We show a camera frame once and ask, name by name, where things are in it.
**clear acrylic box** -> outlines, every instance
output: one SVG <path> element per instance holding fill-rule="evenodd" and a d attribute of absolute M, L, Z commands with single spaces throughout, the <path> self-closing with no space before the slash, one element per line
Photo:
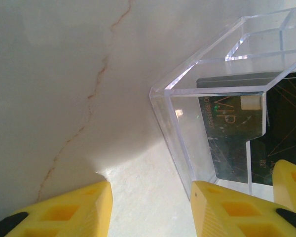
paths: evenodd
<path fill-rule="evenodd" d="M 240 18 L 151 89 L 188 195 L 193 180 L 204 180 L 273 199 L 271 186 L 252 181 L 250 141 L 266 130 L 266 93 L 291 72 L 296 8 Z"/>

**white marble surface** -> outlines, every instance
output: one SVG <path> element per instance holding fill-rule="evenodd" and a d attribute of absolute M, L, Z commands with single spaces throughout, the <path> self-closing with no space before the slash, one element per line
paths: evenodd
<path fill-rule="evenodd" d="M 244 14 L 296 1 L 0 1 L 0 219 L 107 179 L 109 236 L 195 236 L 150 87 Z"/>

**black vip card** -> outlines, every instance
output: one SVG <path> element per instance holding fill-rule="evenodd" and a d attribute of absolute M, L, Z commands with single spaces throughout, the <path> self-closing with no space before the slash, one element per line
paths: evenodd
<path fill-rule="evenodd" d="M 199 79 L 197 87 L 211 87 L 213 81 L 234 82 L 234 78 L 238 81 L 242 81 L 241 79 L 272 80 L 276 75 L 278 74 L 260 73 L 227 76 L 233 77 L 230 80 L 226 77 Z M 296 77 L 296 74 L 290 74 L 288 77 L 293 76 Z M 286 159 L 296 164 L 296 91 L 292 91 L 293 89 L 296 90 L 296 78 L 282 80 L 267 92 L 267 100 L 262 93 L 245 96 L 199 97 L 218 178 L 248 182 L 246 142 L 250 140 L 253 182 L 271 184 L 272 169 L 279 159 Z M 266 133 L 262 136 L 265 132 L 266 108 L 268 123 Z"/>

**brown crack line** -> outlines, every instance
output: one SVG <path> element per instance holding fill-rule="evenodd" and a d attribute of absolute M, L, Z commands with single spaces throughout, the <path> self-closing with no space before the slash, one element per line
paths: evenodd
<path fill-rule="evenodd" d="M 130 12 L 131 8 L 132 8 L 132 1 L 133 0 L 128 0 L 128 9 L 126 10 L 126 12 L 124 12 L 121 17 L 118 19 L 118 21 L 116 21 L 114 24 L 111 25 L 110 30 L 112 31 L 112 33 L 114 33 L 114 29 L 115 27 L 123 20 L 123 18 Z M 99 85 L 102 82 L 103 76 L 106 72 L 106 70 L 108 69 L 108 62 L 109 62 L 109 57 L 105 57 L 103 60 L 104 66 L 103 68 L 98 72 L 97 77 L 96 77 L 96 82 L 95 82 L 95 87 L 94 90 L 92 92 L 91 95 L 89 95 L 87 97 L 88 99 L 88 111 L 89 111 L 89 116 L 88 116 L 88 120 L 87 123 L 90 121 L 90 118 L 92 116 L 92 111 L 91 111 L 91 99 L 93 99 L 94 97 L 96 97 L 96 95 L 98 94 L 98 90 L 99 90 Z M 47 174 L 45 175 L 42 183 L 40 184 L 39 190 L 38 190 L 38 195 L 37 195 L 37 202 L 41 200 L 41 196 L 45 187 L 45 184 L 47 182 L 47 180 L 51 177 L 53 171 L 56 169 L 56 164 L 58 161 L 59 156 L 61 155 L 61 153 L 63 152 L 63 150 L 65 149 L 65 147 L 72 142 L 76 137 L 79 136 L 79 134 L 84 130 L 85 126 L 83 126 L 71 139 L 67 140 L 66 143 L 63 145 L 63 147 L 60 149 L 60 151 L 58 152 L 58 154 L 54 157 L 53 159 L 53 164 L 51 166 L 51 168 L 49 169 L 49 171 L 47 172 Z"/>

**yellow plastic piece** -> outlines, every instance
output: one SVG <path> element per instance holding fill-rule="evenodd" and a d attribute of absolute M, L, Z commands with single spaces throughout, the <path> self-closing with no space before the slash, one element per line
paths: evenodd
<path fill-rule="evenodd" d="M 296 237 L 296 229 L 272 203 L 204 181 L 192 184 L 191 206 L 198 237 Z"/>
<path fill-rule="evenodd" d="M 109 182 L 28 206 L 26 217 L 6 237 L 106 237 L 111 218 Z"/>
<path fill-rule="evenodd" d="M 296 212 L 296 165 L 279 160 L 273 169 L 274 201 Z"/>

